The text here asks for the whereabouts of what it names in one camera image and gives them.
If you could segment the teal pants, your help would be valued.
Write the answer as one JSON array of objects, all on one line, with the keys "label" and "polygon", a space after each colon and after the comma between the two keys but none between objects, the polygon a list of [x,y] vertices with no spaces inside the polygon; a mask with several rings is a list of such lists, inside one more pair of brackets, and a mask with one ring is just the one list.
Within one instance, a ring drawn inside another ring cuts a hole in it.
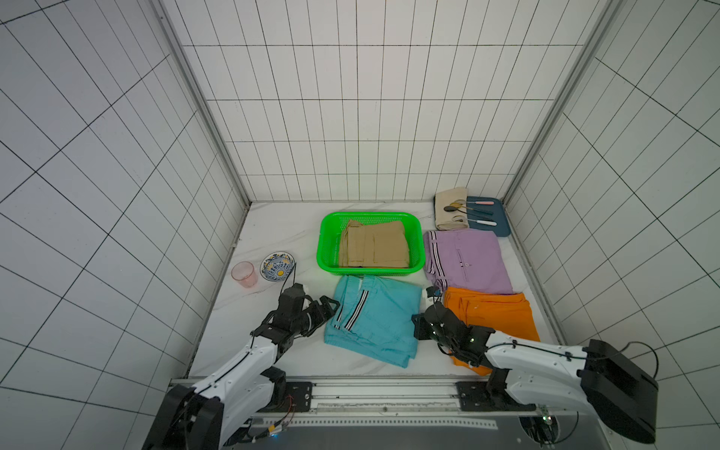
[{"label": "teal pants", "polygon": [[405,369],[416,357],[412,318],[422,301],[419,286],[375,276],[344,276],[335,290],[339,309],[324,342]]}]

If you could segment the green plastic basket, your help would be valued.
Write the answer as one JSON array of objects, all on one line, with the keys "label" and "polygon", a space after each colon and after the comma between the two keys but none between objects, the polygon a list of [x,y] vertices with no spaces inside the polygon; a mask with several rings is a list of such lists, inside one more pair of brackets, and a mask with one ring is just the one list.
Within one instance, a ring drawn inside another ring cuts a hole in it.
[{"label": "green plastic basket", "polygon": [[317,263],[335,275],[406,276],[426,263],[419,219],[405,212],[335,212],[321,223]]}]

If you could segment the orange pants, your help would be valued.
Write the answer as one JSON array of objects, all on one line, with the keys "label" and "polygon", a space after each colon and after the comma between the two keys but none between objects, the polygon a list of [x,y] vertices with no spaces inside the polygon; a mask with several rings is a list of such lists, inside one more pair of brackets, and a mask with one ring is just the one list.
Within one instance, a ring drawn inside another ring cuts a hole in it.
[{"label": "orange pants", "polygon": [[540,341],[531,304],[524,294],[484,294],[450,287],[444,294],[444,306],[467,326],[485,326]]}]

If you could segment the purple pants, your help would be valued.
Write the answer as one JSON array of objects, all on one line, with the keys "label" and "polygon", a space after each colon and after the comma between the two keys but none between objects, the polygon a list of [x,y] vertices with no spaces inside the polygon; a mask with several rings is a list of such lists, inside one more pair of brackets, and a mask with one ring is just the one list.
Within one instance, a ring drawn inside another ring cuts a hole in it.
[{"label": "purple pants", "polygon": [[442,291],[465,289],[513,294],[498,237],[473,229],[428,231],[423,235],[429,282]]}]

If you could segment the beige pants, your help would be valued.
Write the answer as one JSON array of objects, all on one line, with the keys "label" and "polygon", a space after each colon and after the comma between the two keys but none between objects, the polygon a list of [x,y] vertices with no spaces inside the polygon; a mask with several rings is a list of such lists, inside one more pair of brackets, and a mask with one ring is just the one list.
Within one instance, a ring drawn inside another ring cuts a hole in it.
[{"label": "beige pants", "polygon": [[409,268],[404,225],[397,220],[371,225],[351,220],[340,238],[339,266]]}]

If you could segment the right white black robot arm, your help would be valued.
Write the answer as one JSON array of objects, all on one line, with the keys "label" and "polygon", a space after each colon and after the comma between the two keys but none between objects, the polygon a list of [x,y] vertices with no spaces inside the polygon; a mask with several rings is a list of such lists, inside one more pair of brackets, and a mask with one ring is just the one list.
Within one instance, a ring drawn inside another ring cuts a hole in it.
[{"label": "right white black robot arm", "polygon": [[656,442],[656,378],[605,341],[559,346],[467,325],[436,303],[412,317],[414,335],[472,368],[490,369],[486,390],[497,405],[534,405],[593,414],[640,444]]}]

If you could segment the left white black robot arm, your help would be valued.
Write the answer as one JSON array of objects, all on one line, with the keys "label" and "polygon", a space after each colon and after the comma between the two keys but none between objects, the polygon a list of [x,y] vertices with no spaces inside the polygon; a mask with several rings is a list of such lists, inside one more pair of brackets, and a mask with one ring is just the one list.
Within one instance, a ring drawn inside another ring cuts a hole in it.
[{"label": "left white black robot arm", "polygon": [[144,449],[219,449],[256,412],[283,405],[285,372],[275,363],[299,338],[330,322],[341,303],[282,294],[238,354],[191,386],[166,393]]}]

